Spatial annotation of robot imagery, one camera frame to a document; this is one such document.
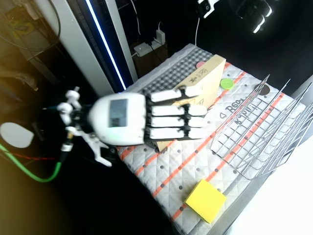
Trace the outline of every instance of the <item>brown box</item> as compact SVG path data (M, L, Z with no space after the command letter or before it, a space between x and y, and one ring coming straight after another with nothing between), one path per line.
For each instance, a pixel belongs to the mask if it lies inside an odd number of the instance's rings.
M223 57L220 57L219 55L214 55L200 68L198 68L196 71L194 71L184 80L182 80L179 84L177 84L175 88L184 85L200 86L202 89L202 94L194 98L176 101L175 103L173 103L173 105L180 106L186 103L190 103L190 104L201 104L209 108L214 103L217 97L217 91L219 89L219 85L223 75L225 62L226 59L224 59ZM165 149L169 143L170 141L157 142L159 151Z

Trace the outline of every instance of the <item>metal wire basket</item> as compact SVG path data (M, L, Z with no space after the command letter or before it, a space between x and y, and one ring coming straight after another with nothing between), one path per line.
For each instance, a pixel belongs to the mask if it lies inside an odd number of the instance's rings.
M289 81L266 103L258 95L267 80L268 76L218 128L211 145L213 153L247 179L260 177L283 165L313 120L313 104L306 108L300 104L311 84L280 111L275 108L275 102L282 97Z

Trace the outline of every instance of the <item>plug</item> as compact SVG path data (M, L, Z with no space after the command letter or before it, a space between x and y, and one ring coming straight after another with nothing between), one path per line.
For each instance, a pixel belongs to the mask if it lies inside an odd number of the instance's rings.
M156 41L160 44L165 44L165 33L161 29L156 30Z

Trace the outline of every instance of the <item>white robotic hand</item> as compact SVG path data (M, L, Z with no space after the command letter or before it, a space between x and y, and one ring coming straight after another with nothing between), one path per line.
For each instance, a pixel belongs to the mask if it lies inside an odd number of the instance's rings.
M101 157L100 148L112 153L115 146L143 144L146 141L189 140L205 137L204 116L207 109L202 105L162 105L198 96L196 87L180 87L142 95L138 93L112 94L100 98L88 114L82 112L78 90L68 91L67 103L58 106L66 129L75 136L82 136L95 154L95 160L111 166ZM87 120L89 130L83 130Z

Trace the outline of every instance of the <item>yellow sponge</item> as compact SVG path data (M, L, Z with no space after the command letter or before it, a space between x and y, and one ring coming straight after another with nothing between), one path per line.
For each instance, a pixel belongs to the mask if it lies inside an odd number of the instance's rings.
M206 180L201 180L187 197L185 203L206 222L212 223L226 197Z

